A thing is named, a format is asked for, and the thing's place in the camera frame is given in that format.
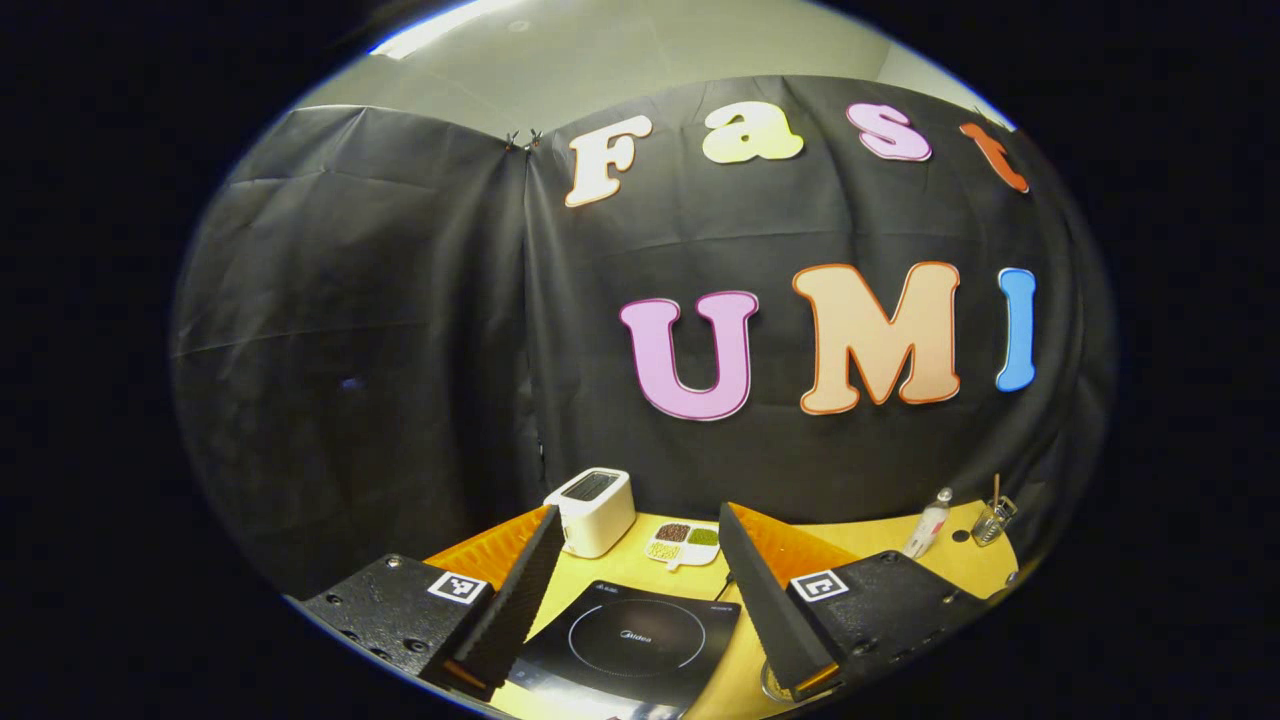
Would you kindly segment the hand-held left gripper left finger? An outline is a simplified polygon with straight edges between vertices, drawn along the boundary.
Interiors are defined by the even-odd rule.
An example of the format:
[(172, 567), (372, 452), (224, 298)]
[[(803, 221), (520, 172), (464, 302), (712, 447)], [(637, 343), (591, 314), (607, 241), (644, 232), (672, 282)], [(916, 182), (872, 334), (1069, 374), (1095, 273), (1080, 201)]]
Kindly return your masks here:
[(561, 510), (543, 505), (426, 560), (388, 553), (300, 606), (402, 673), (489, 701), (529, 635), (562, 546)]

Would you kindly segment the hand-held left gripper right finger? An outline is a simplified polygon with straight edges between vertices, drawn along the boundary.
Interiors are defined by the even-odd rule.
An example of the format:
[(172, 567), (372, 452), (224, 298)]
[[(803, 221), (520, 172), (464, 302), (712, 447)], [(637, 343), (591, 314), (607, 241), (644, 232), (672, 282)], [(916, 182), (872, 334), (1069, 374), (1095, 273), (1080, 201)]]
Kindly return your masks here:
[(860, 559), (739, 503), (719, 507), (719, 544), (774, 679), (797, 701), (868, 685), (989, 609), (896, 550)]

